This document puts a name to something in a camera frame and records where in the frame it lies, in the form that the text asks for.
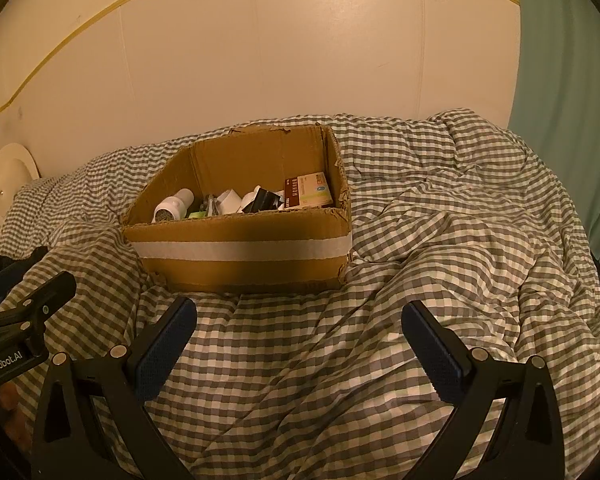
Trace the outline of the person left hand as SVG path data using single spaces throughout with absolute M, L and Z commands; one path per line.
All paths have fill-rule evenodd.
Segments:
M 27 427 L 27 419 L 19 406 L 20 395 L 17 386 L 12 382 L 0 387 L 0 409 L 2 411 L 3 429 L 7 437 L 15 443 L 21 452 L 27 453 L 31 448 L 31 435 Z

